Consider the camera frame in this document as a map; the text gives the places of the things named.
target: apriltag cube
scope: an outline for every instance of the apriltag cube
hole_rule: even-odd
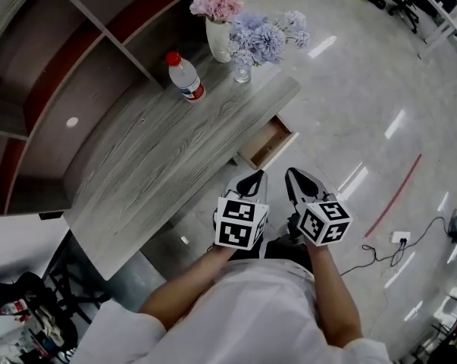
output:
[[[297,228],[315,245],[324,246],[341,241],[347,233],[352,216],[338,201],[300,203]]]
[[[261,203],[219,197],[214,243],[250,251],[264,233],[268,210]]]

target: power strip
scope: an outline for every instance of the power strip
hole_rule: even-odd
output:
[[[410,232],[394,231],[390,241],[392,243],[400,244],[401,239],[406,239],[408,243],[410,241]]]

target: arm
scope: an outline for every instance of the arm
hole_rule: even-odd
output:
[[[316,305],[327,343],[344,348],[362,338],[358,309],[326,246],[307,243],[315,278]]]
[[[235,249],[213,246],[182,275],[160,286],[139,312],[157,318],[169,330],[208,289]]]

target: red line on floor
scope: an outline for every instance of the red line on floor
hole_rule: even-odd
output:
[[[415,170],[415,168],[417,167],[418,163],[420,162],[420,159],[422,157],[422,154],[418,154],[417,158],[415,159],[415,162],[412,166],[412,168],[410,169],[410,171],[408,172],[408,174],[406,175],[405,179],[403,180],[402,184],[400,185],[400,187],[398,188],[398,190],[396,191],[395,195],[393,196],[393,198],[390,200],[390,202],[388,203],[387,207],[385,208],[385,210],[383,210],[383,212],[380,214],[380,217],[378,217],[378,219],[375,221],[375,223],[371,226],[370,229],[368,229],[368,232],[366,232],[366,235],[364,238],[368,237],[371,232],[374,231],[374,229],[378,226],[378,224],[381,222],[381,220],[383,220],[383,217],[385,217],[385,214],[388,213],[388,211],[390,210],[390,208],[393,206],[393,203],[395,203],[396,199],[398,198],[398,196],[400,195],[400,193],[402,192],[403,188],[405,187],[405,185],[407,184],[408,180],[410,179],[410,177],[412,176],[413,174],[413,171]]]

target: bottle label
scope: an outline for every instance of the bottle label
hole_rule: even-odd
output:
[[[194,101],[203,96],[203,93],[205,92],[205,87],[201,83],[199,77],[196,77],[195,82],[193,82],[189,86],[180,88],[180,91],[183,94],[183,96],[185,96],[189,101]]]

